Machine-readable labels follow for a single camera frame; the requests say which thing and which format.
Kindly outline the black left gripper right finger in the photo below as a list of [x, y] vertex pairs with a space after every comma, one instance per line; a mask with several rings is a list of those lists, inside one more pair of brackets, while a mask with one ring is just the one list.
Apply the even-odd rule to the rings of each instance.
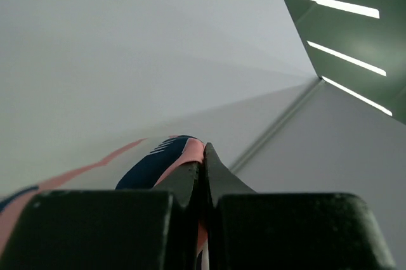
[[394, 269], [369, 206], [351, 193], [258, 193], [204, 152], [211, 269]]

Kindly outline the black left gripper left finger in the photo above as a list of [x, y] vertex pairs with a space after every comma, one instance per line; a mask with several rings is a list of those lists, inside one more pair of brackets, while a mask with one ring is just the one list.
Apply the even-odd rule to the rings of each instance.
[[194, 269], [199, 164], [150, 190], [60, 190], [34, 196], [2, 269]]

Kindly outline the pink shark print shorts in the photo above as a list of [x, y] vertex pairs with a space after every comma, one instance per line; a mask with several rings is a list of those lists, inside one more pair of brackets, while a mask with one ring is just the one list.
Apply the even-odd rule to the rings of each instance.
[[[150, 190], [179, 166], [204, 161], [206, 146], [191, 136], [140, 139], [99, 162], [74, 169], [15, 192], [1, 202], [1, 256], [26, 204], [34, 196], [60, 190]], [[207, 232], [198, 221], [194, 269], [207, 268]]]

